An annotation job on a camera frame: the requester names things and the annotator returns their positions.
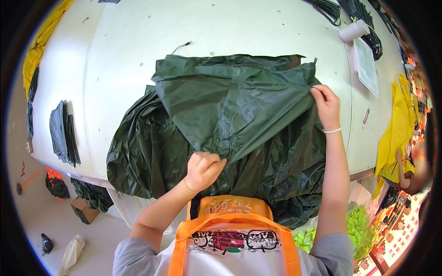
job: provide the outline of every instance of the white beaded bracelet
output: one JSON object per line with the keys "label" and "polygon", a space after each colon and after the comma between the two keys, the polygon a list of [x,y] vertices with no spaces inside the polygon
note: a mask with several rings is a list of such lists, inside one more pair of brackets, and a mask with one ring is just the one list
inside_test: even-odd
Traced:
{"label": "white beaded bracelet", "polygon": [[341,130],[341,129],[342,129],[342,128],[338,128],[338,129],[331,130],[331,131],[325,131],[325,130],[322,130],[322,132],[324,132],[324,133],[326,133],[326,134],[329,134],[329,133],[338,132],[338,131]]}

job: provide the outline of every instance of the gray sleeve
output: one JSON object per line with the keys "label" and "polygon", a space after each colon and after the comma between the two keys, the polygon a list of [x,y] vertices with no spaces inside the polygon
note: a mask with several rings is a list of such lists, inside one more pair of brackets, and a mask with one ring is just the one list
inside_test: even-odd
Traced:
{"label": "gray sleeve", "polygon": [[353,275],[353,245],[342,233],[329,234],[313,244],[310,251],[314,269],[311,275],[328,276],[325,266],[333,276]]}
{"label": "gray sleeve", "polygon": [[113,276],[154,275],[157,270],[155,256],[158,252],[142,238],[128,238],[115,250]]}

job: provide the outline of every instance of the hand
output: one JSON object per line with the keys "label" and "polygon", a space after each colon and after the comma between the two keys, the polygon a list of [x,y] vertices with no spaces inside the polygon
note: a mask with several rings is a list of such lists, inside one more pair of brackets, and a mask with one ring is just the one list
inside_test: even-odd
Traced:
{"label": "hand", "polygon": [[327,85],[313,85],[310,93],[315,98],[318,115],[325,131],[331,131],[340,127],[339,105],[340,100]]}
{"label": "hand", "polygon": [[399,164],[402,163],[402,153],[400,152],[399,148],[396,150],[396,160]]}
{"label": "hand", "polygon": [[184,181],[189,189],[194,192],[201,192],[212,185],[222,169],[227,163],[227,159],[220,159],[216,153],[195,152],[187,163],[187,176]]}

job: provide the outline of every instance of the plastic basket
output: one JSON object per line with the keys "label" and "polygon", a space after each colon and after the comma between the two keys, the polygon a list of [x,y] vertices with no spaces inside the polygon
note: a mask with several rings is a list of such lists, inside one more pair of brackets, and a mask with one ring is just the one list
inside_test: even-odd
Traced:
{"label": "plastic basket", "polygon": [[[129,226],[130,229],[132,229],[132,226],[137,220],[138,216],[141,214],[141,211],[143,211],[144,208],[156,201],[155,198],[145,199],[141,197],[130,196],[122,192],[115,191],[113,189],[107,189],[107,192],[109,193],[110,198],[120,212],[121,217],[123,217],[123,220],[126,222],[127,226]],[[169,226],[164,234],[171,233],[172,227]]]}

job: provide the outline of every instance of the white t-shirt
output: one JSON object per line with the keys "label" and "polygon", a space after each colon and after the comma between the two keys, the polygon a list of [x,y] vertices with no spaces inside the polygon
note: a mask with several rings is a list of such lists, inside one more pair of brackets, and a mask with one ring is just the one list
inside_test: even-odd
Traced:
{"label": "white t-shirt", "polygon": [[[215,224],[188,239],[184,275],[286,274],[278,230],[228,227]],[[158,253],[147,240],[126,239],[115,251],[113,275],[166,276],[174,246],[175,241]],[[302,276],[329,275],[325,266],[334,276],[353,273],[352,244],[344,234],[323,237],[314,244],[310,255],[299,248],[297,253]]]}

